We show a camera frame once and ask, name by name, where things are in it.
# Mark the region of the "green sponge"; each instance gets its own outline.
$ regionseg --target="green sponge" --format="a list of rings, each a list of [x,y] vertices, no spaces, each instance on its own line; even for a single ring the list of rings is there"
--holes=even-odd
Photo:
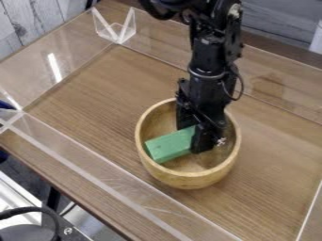
[[[170,135],[146,141],[145,149],[157,163],[162,164],[177,157],[190,154],[191,138],[195,126],[182,129]]]

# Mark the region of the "wooden table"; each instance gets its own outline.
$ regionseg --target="wooden table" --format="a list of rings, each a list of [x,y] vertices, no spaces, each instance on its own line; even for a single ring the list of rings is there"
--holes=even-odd
[[[162,185],[146,172],[135,147],[139,116],[174,96],[177,79],[186,75],[181,69],[114,45],[27,112],[242,239],[294,240],[322,179],[322,112],[314,108],[322,105],[322,70],[252,47],[240,65],[252,95],[230,108],[244,130],[242,151],[226,179],[203,190]],[[175,240],[12,131],[0,136],[0,143],[129,238]],[[103,166],[86,160],[77,165],[103,175]]]

